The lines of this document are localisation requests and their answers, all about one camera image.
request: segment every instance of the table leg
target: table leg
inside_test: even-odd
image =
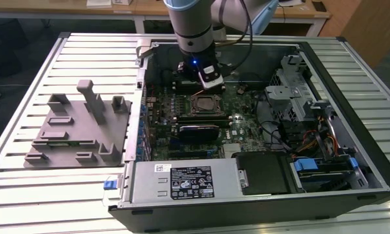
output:
[[[133,16],[136,33],[144,33],[144,16]]]
[[[326,19],[314,19],[314,22],[308,30],[306,37],[317,37],[323,27]]]

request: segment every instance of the barcode sticker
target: barcode sticker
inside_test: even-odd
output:
[[[154,172],[170,172],[172,164],[156,164]]]

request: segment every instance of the aluminum extrusion table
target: aluminum extrusion table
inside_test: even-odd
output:
[[[141,39],[174,39],[173,35],[64,34],[52,48],[32,86],[0,138],[0,233],[128,233],[108,213],[118,201],[118,190],[102,190],[102,182],[122,172],[122,167],[32,170],[24,168],[49,107],[52,93],[68,93],[70,100],[84,97],[76,90],[89,78],[104,100],[122,95],[141,96],[134,84],[144,70],[136,64]],[[308,41],[339,89],[390,160],[390,90],[346,42],[335,38],[254,37],[254,40]],[[323,96],[321,87],[317,90]],[[132,105],[137,110],[140,104]],[[137,131],[138,116],[132,116],[129,133]],[[125,148],[136,144],[125,140]],[[370,205],[318,221],[208,228],[196,233],[390,233],[390,201]]]

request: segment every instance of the white paper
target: white paper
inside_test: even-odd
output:
[[[296,5],[301,5],[304,4],[302,3],[302,0],[289,0],[289,1],[284,1],[284,2],[278,2],[278,4],[285,7],[285,6],[296,6]]]
[[[112,0],[86,0],[86,8],[110,8]]]

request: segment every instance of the robotic arm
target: robotic arm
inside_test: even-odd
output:
[[[250,22],[245,16],[244,0],[164,0],[184,61],[177,73],[201,81],[204,89],[224,83],[230,69],[218,63],[213,24],[245,31],[252,23],[253,34],[265,30],[278,0],[246,0]]]

